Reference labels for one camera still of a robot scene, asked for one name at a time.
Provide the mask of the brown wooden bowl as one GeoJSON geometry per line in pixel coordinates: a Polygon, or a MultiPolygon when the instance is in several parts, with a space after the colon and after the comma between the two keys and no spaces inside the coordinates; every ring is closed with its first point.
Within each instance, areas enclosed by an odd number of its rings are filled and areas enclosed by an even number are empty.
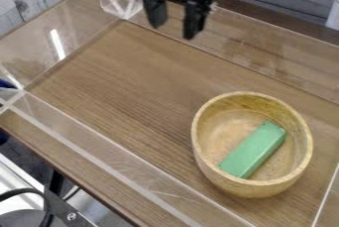
{"type": "Polygon", "coordinates": [[[245,198],[285,192],[313,158],[313,135],[301,114],[282,100],[250,91],[205,103],[193,120],[191,140],[210,182],[245,198]]]}

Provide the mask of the green rectangular block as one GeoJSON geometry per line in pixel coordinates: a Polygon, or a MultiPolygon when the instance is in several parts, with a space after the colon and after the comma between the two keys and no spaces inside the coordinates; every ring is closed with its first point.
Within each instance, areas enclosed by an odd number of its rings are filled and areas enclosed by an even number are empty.
{"type": "Polygon", "coordinates": [[[219,169],[239,178],[249,178],[286,140],[286,130],[265,121],[238,147],[223,158],[219,169]]]}

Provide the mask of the black table leg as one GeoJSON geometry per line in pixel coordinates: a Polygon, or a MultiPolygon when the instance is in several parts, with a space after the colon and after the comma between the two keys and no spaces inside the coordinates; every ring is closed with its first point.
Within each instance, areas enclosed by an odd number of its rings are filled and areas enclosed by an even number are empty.
{"type": "Polygon", "coordinates": [[[63,175],[55,170],[53,173],[51,182],[50,182],[50,191],[55,195],[62,194],[65,181],[66,181],[66,179],[65,179],[63,175]]]}

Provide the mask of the blue object at edge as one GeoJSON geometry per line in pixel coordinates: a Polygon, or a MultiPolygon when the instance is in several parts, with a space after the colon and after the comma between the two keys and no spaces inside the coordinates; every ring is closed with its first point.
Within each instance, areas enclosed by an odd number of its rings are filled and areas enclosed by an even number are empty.
{"type": "Polygon", "coordinates": [[[15,88],[17,89],[17,86],[11,82],[9,82],[7,80],[5,80],[2,78],[0,78],[0,87],[2,88],[15,88]]]}

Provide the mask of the black metal bracket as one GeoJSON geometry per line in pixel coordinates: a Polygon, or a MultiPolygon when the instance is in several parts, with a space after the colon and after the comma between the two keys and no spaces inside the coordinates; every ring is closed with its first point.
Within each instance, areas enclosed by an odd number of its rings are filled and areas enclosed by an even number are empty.
{"type": "Polygon", "coordinates": [[[81,212],[53,192],[45,191],[47,217],[45,227],[97,227],[81,212]]]}

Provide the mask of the clear acrylic enclosure wall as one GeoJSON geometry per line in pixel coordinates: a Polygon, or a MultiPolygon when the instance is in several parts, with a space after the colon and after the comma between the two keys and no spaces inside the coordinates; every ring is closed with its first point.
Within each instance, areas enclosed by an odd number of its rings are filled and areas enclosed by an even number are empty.
{"type": "Polygon", "coordinates": [[[0,129],[141,227],[339,227],[339,36],[313,38],[218,10],[193,41],[182,11],[159,30],[138,0],[66,0],[0,38],[0,129]],[[194,158],[203,104],[263,93],[302,115],[265,174],[301,172],[287,189],[249,199],[218,189],[194,158]]]}

